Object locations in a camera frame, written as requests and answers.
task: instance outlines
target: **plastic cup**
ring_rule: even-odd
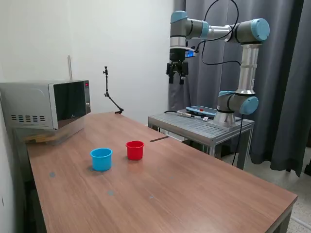
[[[129,160],[140,160],[142,159],[142,149],[144,143],[141,141],[131,141],[126,143],[127,147],[127,158]]]
[[[91,151],[93,169],[96,171],[107,171],[111,168],[112,150],[109,148],[98,148]]]

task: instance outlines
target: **black stick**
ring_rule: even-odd
[[[117,103],[115,103],[115,102],[113,101],[113,99],[110,97],[110,95],[109,95],[109,93],[108,93],[108,69],[107,69],[107,67],[105,67],[105,71],[103,71],[103,74],[106,75],[106,93],[105,93],[104,95],[105,95],[105,97],[108,97],[108,98],[115,104],[115,106],[119,109],[119,111],[116,111],[115,114],[122,114],[122,112],[124,111],[124,109],[121,108],[121,107],[119,107],[119,106],[117,105]]]

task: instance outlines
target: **floor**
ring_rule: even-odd
[[[226,156],[223,160],[232,163],[233,156]],[[311,148],[306,148],[304,166],[310,162]],[[294,171],[273,171],[269,162],[260,165],[247,161],[246,171],[276,185],[285,188],[298,195],[298,201],[294,205],[292,215],[311,225],[311,176],[301,173],[297,177]],[[310,230],[291,220],[287,233],[311,233]]]

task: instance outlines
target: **blue cup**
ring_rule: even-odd
[[[107,171],[111,168],[112,150],[109,148],[98,148],[91,151],[93,169],[96,171]]]

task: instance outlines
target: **metal table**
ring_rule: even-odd
[[[241,122],[236,117],[237,125],[228,130],[224,127],[212,124],[212,120],[203,121],[199,118],[188,118],[176,113],[162,113],[148,117],[148,127],[152,129],[162,128],[192,141],[201,143],[209,148],[209,155],[220,158],[220,144],[240,133]],[[249,154],[254,121],[243,120],[242,134],[237,167],[245,168]]]

